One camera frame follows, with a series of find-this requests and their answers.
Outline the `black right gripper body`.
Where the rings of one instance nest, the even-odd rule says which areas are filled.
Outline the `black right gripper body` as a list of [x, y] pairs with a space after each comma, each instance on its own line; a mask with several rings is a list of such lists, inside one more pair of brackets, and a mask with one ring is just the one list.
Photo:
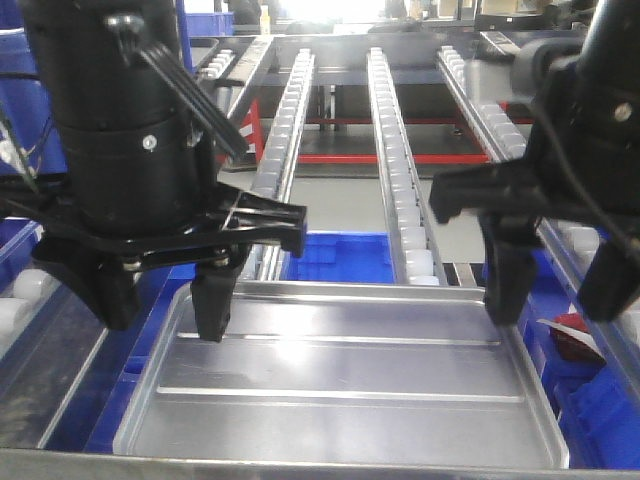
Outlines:
[[639, 243], [639, 212], [605, 204], [577, 175], [546, 178], [524, 159], [469, 166], [434, 176], [429, 205], [439, 223], [464, 210], [546, 217], [594, 225], [618, 245]]

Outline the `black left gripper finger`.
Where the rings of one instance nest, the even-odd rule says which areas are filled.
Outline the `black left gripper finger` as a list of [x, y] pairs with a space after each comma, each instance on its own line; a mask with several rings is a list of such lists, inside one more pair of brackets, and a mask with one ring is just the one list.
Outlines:
[[34, 249], [34, 264], [66, 285], [110, 330], [126, 330], [140, 309], [134, 276], [87, 249]]
[[231, 301], [244, 266], [240, 257], [198, 263], [190, 290], [199, 338], [219, 343], [231, 316]]

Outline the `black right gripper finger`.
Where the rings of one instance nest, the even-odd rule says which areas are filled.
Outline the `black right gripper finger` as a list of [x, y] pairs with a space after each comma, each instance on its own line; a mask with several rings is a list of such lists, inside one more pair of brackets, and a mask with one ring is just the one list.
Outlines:
[[479, 225], [485, 245], [484, 304], [495, 325], [514, 325], [535, 282], [533, 251], [541, 247], [533, 217], [482, 213]]
[[615, 320], [639, 299], [639, 265], [612, 241], [602, 243], [577, 299], [590, 320]]

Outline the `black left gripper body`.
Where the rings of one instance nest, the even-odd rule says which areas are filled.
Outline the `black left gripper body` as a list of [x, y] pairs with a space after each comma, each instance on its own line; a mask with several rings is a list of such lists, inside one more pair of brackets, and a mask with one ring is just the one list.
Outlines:
[[160, 232], [107, 234], [91, 229], [71, 205], [40, 212], [44, 227], [32, 250], [43, 270], [99, 271], [109, 262], [133, 272], [226, 255], [246, 262], [255, 245], [276, 246], [299, 257], [306, 241], [307, 208], [220, 183], [186, 223]]

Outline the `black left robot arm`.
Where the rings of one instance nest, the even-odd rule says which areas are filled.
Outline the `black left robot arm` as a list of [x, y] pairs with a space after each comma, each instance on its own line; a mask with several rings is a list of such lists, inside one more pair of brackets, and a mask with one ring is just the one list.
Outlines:
[[182, 62], [171, 1], [23, 1], [19, 9], [66, 161], [1, 182], [4, 215], [43, 236], [34, 264], [112, 330], [138, 309], [137, 273], [193, 264], [196, 328], [220, 341], [255, 244], [300, 255], [302, 206], [217, 179], [247, 143]]

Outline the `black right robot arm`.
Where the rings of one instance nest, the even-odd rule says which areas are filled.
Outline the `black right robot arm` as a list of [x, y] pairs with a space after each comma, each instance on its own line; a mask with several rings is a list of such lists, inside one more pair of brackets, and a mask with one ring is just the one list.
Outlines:
[[518, 320], [533, 286], [542, 219], [603, 229], [578, 301], [591, 320], [612, 321], [639, 296], [638, 3], [599, 2], [581, 46], [530, 44], [514, 67], [515, 85], [532, 80], [524, 155], [436, 175], [431, 209], [442, 224], [477, 213], [497, 325]]

